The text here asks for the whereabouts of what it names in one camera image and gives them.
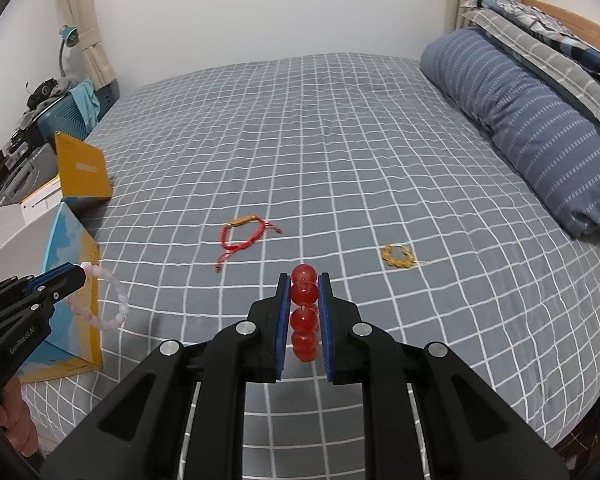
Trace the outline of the left hand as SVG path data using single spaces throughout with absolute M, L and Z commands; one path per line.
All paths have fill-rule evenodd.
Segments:
M 17 376 L 0 393 L 0 426 L 5 429 L 9 443 L 22 456 L 30 457 L 38 452 L 38 433 L 28 404 L 22 398 Z

